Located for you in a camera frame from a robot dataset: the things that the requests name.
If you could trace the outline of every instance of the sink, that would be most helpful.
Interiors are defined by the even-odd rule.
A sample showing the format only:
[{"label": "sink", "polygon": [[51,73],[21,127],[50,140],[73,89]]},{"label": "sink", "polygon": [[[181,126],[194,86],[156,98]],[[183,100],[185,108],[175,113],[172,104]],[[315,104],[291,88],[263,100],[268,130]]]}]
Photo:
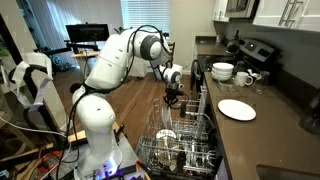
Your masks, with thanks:
[{"label": "sink", "polygon": [[256,170],[260,180],[320,180],[320,175],[313,175],[272,166],[258,165]]}]

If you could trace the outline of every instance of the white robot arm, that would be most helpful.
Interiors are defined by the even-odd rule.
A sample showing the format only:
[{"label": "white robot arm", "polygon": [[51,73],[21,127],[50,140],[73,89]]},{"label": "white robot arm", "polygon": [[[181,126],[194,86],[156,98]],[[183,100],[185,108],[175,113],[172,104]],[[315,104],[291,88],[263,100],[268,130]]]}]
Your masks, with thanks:
[{"label": "white robot arm", "polygon": [[111,35],[89,77],[73,94],[72,100],[89,144],[74,170],[75,179],[90,179],[93,171],[100,178],[107,178],[116,173],[122,161],[112,129],[115,113],[105,95],[123,83],[134,57],[150,61],[156,77],[166,81],[169,88],[180,87],[182,67],[174,65],[166,69],[161,66],[171,56],[165,39],[160,33],[139,29]]}]

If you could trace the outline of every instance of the white mug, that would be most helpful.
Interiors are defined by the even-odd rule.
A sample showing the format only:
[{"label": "white mug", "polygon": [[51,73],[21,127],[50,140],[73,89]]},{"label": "white mug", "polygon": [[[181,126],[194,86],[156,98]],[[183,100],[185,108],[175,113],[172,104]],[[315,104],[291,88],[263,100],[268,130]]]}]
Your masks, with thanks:
[{"label": "white mug", "polygon": [[237,72],[236,81],[239,86],[250,85],[253,82],[253,78],[246,72]]}]

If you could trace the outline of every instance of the window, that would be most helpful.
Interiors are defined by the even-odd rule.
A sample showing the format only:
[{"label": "window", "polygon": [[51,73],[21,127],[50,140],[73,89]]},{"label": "window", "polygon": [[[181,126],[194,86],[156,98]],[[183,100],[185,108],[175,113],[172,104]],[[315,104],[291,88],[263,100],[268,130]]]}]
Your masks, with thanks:
[{"label": "window", "polygon": [[153,25],[170,32],[170,0],[121,0],[124,28]]}]

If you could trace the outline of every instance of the white bowl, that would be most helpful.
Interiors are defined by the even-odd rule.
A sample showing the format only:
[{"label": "white bowl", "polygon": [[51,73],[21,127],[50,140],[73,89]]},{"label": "white bowl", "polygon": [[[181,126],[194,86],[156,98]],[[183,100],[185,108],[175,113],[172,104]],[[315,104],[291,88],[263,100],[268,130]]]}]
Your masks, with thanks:
[{"label": "white bowl", "polygon": [[213,78],[213,79],[215,79],[215,80],[220,80],[220,81],[228,81],[228,80],[231,78],[231,76],[232,76],[232,74],[226,75],[226,76],[224,76],[224,75],[218,75],[218,74],[215,74],[214,72],[211,72],[211,75],[212,75],[212,78]]},{"label": "white bowl", "polygon": [[217,71],[220,71],[220,72],[232,72],[233,70],[233,65],[232,64],[229,64],[229,63],[223,63],[223,62],[220,62],[220,63],[214,63],[212,65],[212,68],[217,70]]},{"label": "white bowl", "polygon": [[232,74],[232,71],[230,72],[224,72],[224,71],[219,71],[219,70],[216,70],[214,68],[212,68],[212,72],[215,73],[216,75],[222,75],[222,76],[229,76]]}]

